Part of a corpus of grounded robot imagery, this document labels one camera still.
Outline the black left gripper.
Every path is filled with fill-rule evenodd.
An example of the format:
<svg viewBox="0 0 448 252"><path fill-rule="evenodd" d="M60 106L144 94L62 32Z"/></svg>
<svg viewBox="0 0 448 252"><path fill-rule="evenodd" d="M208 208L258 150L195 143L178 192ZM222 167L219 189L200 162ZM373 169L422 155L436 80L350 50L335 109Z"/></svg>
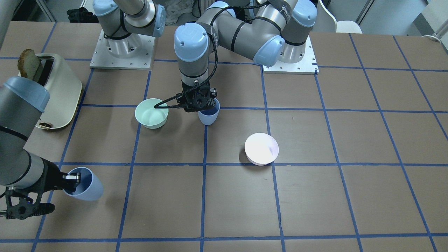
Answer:
<svg viewBox="0 0 448 252"><path fill-rule="evenodd" d="M215 105L217 96L216 88L212 88L209 82L197 87L180 97L180 107L187 113L211 110Z"/></svg>

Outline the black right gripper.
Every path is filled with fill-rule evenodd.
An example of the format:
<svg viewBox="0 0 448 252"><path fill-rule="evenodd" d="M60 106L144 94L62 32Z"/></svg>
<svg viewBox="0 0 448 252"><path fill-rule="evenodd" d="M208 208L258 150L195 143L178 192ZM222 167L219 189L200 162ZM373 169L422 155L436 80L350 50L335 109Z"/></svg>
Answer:
<svg viewBox="0 0 448 252"><path fill-rule="evenodd" d="M61 172L57 165L43 159L43 174L33 184L25 188L7 185L5 189L6 210L0 216L6 219L24 220L54 212L55 205L42 202L43 193L51 190L65 190L74 193L81 183L81 173Z"/></svg>

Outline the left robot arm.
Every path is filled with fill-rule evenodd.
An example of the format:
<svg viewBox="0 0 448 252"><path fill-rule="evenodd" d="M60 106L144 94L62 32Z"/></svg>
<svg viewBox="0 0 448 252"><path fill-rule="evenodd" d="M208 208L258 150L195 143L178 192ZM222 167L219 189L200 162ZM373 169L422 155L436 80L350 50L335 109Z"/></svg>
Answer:
<svg viewBox="0 0 448 252"><path fill-rule="evenodd" d="M183 91L174 96L176 108L187 113L211 109L217 92L210 79L209 56L223 47L265 67L296 63L318 15L309 0L260 0L251 23L237 19L234 7L217 1L194 23L178 27L174 50Z"/></svg>

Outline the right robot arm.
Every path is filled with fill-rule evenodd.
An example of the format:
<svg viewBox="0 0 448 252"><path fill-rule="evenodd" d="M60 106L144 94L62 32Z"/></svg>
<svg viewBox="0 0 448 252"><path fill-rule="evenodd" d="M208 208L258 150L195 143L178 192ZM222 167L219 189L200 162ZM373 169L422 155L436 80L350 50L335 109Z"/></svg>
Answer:
<svg viewBox="0 0 448 252"><path fill-rule="evenodd" d="M166 8L152 0L94 0L94 15L102 27L100 56L105 60L144 59L152 56L152 42L164 31ZM59 55L24 50L18 60L20 74L1 87L1 185L6 219L26 219L53 212L54 204L42 202L43 193L62 190L68 196L98 200L103 193L99 179L88 168L69 173L25 145L40 123L51 129L71 122L82 90L80 80Z"/></svg>

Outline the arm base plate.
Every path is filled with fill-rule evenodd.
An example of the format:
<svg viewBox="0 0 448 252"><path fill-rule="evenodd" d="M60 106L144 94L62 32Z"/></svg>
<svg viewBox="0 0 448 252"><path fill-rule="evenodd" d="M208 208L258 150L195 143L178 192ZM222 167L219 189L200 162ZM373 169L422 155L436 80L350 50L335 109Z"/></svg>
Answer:
<svg viewBox="0 0 448 252"><path fill-rule="evenodd" d="M90 67L104 70L150 70L157 38L131 34L122 40L106 39L101 31Z"/></svg>
<svg viewBox="0 0 448 252"><path fill-rule="evenodd" d="M293 46L285 44L280 58L273 66L263 66L263 71L269 74L318 74L316 61L310 37L304 44Z"/></svg>

